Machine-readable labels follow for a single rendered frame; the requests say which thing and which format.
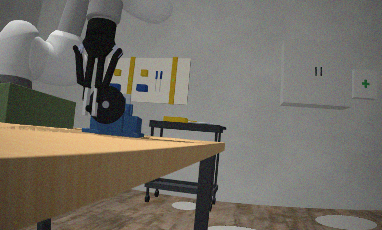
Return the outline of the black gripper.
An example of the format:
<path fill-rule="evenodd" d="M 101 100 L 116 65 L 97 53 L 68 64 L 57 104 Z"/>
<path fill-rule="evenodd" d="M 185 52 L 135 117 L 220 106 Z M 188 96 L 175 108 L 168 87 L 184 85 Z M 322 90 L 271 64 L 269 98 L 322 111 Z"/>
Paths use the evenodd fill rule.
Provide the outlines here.
<path fill-rule="evenodd" d="M 91 94 L 91 81 L 94 69 L 94 63 L 98 57 L 95 88 L 93 94 L 91 116 L 97 116 L 98 103 L 100 102 L 101 90 L 108 88 L 115 71 L 119 58 L 123 55 L 121 48 L 115 44 L 116 23 L 105 18 L 92 18 L 88 21 L 86 36 L 82 43 L 78 46 L 73 46 L 76 60 L 76 76 L 77 83 L 83 86 L 83 108 L 82 115 L 88 116 L 86 105 L 89 105 Z M 83 48 L 85 48 L 87 56 L 87 65 L 83 71 Z M 113 56 L 108 66 L 105 78 L 103 80 L 104 64 L 106 57 L 113 50 Z"/>

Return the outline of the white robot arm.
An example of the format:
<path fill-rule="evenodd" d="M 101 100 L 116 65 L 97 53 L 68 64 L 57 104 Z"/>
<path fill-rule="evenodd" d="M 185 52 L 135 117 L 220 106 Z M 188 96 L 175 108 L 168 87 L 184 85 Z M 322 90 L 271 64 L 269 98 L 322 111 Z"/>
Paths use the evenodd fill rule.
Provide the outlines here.
<path fill-rule="evenodd" d="M 0 33 L 0 84 L 15 83 L 32 89 L 32 80 L 55 86 L 77 83 L 73 46 L 82 43 L 86 21 L 105 18 L 118 25 L 122 9 L 151 24 L 166 21 L 170 0 L 67 0 L 58 29 L 44 41 L 31 23 L 11 21 Z"/>

